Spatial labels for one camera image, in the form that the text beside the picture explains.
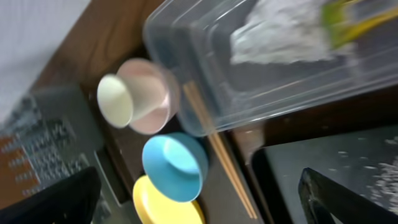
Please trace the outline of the green yellow snack wrapper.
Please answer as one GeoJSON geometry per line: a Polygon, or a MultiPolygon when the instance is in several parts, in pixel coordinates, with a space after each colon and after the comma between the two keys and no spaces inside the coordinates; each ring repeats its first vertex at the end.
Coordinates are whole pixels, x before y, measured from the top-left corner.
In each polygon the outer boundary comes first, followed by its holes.
{"type": "Polygon", "coordinates": [[[335,0],[322,6],[331,46],[338,49],[375,27],[397,19],[397,0],[335,0]]]}

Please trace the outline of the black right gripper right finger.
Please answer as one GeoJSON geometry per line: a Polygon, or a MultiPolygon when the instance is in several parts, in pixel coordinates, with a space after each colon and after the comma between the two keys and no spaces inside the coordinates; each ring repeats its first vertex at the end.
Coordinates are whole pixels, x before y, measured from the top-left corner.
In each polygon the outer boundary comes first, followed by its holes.
{"type": "Polygon", "coordinates": [[[298,192],[308,223],[397,223],[397,215],[334,182],[321,173],[305,168],[298,192]]]}

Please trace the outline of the light blue plastic bowl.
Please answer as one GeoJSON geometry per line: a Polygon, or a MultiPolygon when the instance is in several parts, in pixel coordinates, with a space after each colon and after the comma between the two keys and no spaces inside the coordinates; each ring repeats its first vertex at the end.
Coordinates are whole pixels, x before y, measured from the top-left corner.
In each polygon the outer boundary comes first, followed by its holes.
{"type": "Polygon", "coordinates": [[[198,140],[170,133],[155,135],[144,144],[142,165],[159,192],[176,202],[191,202],[202,191],[209,159],[198,140]]]}

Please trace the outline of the white paper napkin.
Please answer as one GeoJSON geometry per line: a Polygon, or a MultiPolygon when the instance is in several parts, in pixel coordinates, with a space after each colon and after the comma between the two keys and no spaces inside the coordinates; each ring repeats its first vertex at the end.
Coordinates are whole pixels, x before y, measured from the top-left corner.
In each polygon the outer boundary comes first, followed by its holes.
{"type": "Polygon", "coordinates": [[[322,24],[324,0],[260,0],[242,27],[230,35],[232,64],[318,62],[347,56],[352,45],[338,49],[322,24]]]}

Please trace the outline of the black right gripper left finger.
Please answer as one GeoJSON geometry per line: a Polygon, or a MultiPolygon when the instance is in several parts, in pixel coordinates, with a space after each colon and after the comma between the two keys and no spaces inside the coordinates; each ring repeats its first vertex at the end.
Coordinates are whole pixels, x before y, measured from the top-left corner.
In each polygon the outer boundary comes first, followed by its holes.
{"type": "Polygon", "coordinates": [[[88,167],[2,209],[1,223],[90,224],[100,192],[99,174],[94,167],[88,167]]]}

